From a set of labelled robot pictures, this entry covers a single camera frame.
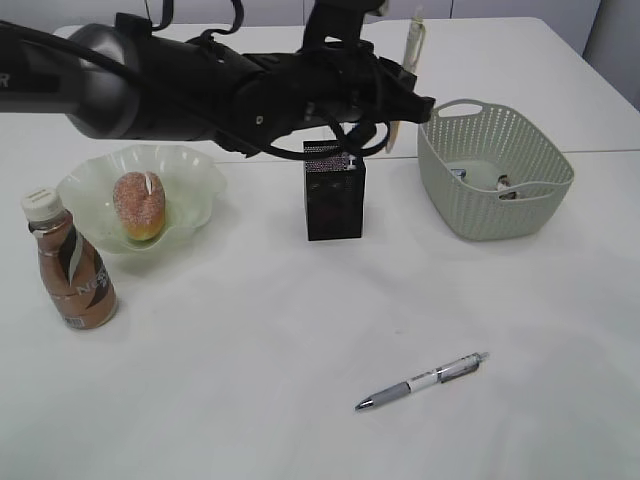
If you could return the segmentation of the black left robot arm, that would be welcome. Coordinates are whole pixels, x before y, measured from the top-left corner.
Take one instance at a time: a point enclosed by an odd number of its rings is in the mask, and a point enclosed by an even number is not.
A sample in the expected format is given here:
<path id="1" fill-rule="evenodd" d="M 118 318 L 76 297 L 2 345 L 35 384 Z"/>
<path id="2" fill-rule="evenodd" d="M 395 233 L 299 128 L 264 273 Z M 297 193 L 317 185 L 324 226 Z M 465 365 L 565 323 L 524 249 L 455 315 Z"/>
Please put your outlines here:
<path id="1" fill-rule="evenodd" d="M 205 31 L 158 37 L 149 20 L 118 14 L 68 38 L 1 25 L 1 109 L 66 116 L 104 140 L 211 141 L 229 152 L 297 160 L 276 146 L 330 128 L 340 150 L 370 156 L 378 125 L 426 123 L 434 100 L 416 77 L 360 36 L 363 13 L 322 5 L 292 53 L 241 54 Z"/>

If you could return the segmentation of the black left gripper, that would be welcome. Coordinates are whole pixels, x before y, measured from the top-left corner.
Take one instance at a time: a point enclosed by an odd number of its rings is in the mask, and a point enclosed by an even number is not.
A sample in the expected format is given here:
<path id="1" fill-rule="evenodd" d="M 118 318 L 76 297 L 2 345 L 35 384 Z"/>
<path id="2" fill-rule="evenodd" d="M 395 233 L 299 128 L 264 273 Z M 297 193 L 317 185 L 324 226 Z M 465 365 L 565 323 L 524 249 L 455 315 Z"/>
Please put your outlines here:
<path id="1" fill-rule="evenodd" d="M 328 42 L 296 53 L 306 116 L 323 121 L 427 122 L 435 99 L 415 92 L 417 76 L 374 53 L 361 41 L 354 48 Z"/>

